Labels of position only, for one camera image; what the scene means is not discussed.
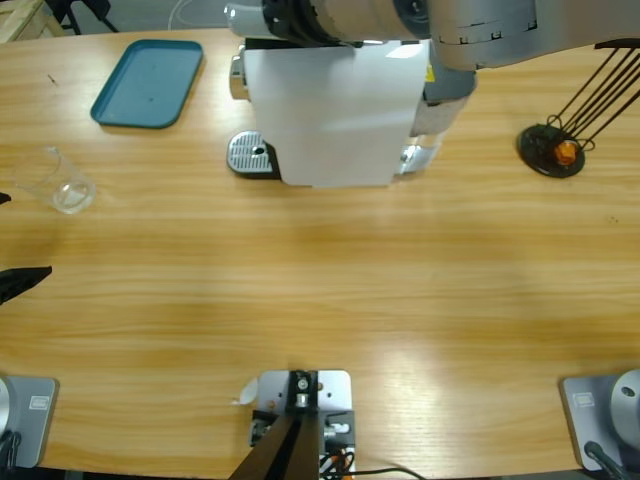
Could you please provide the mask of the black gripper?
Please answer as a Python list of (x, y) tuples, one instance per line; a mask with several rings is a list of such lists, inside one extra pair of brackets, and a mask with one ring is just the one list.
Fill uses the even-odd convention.
[(336, 23), (339, 10), (338, 1), (262, 2), (262, 15), (269, 32), (299, 46), (348, 45)]

